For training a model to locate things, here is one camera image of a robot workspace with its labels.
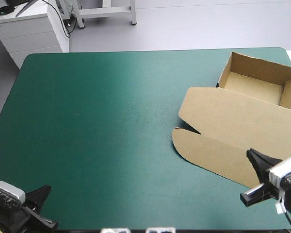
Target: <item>white drawer cabinet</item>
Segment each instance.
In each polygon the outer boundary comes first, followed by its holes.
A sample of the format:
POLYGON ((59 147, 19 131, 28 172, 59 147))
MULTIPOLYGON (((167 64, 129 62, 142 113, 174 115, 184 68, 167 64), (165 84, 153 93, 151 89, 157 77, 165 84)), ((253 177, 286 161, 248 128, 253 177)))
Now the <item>white drawer cabinet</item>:
MULTIPOLYGON (((57 9, 55 0, 48 2, 57 9)), ((0 0, 0 7, 4 5, 5 1, 0 0)), ((26 56, 32 53, 69 52, 69 38, 54 9, 38 1, 15 18, 23 6, 0 16, 0 40, 16 65, 21 68, 26 56)))

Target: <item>green table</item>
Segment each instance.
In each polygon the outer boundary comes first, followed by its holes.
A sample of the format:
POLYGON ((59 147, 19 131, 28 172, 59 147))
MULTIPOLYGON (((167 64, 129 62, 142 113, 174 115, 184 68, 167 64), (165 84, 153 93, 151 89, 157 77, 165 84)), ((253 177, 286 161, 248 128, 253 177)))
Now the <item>green table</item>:
POLYGON ((187 89, 215 86, 231 51, 291 66, 280 48, 30 55, 0 115, 0 180, 50 184, 61 229, 288 227, 173 148, 187 89))

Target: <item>cardboard box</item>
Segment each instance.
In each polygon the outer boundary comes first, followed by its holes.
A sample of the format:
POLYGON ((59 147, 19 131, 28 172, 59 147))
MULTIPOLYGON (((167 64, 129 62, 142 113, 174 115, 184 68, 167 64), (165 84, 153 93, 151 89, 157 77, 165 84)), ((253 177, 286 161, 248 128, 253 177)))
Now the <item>cardboard box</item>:
POLYGON ((173 143, 191 163, 248 187, 259 184, 246 151, 291 156, 291 67, 232 53, 215 87, 191 87, 173 143))

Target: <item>white floor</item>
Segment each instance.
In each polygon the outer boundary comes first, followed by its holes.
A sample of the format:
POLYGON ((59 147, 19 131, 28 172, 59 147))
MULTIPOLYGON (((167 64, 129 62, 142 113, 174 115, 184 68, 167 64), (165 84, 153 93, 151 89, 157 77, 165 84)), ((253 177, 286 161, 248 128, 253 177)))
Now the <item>white floor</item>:
MULTIPOLYGON (((99 0, 80 0, 83 8, 99 0)), ((129 0, 113 0, 113 6, 129 0)), ((129 16, 86 19, 71 52, 282 47, 291 50, 291 0, 136 0, 129 16)), ((0 111, 16 66, 0 45, 0 111)))

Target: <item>drawer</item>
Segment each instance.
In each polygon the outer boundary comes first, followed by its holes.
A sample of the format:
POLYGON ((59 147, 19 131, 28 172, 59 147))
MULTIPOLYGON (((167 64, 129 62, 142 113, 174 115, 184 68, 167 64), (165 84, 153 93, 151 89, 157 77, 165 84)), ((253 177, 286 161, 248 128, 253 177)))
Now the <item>drawer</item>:
POLYGON ((54 32, 6 38, 2 39, 1 42, 4 44, 8 52, 19 52, 59 46, 59 42, 54 32))
POLYGON ((0 23, 0 39, 52 31, 53 27, 48 17, 0 23))
POLYGON ((62 49, 60 46, 55 47, 48 47, 48 48, 42 48, 42 49, 36 49, 36 50, 26 50, 21 52, 11 52, 10 56, 18 66, 18 68, 21 68, 25 58, 32 53, 52 53, 52 52, 62 52, 62 49))

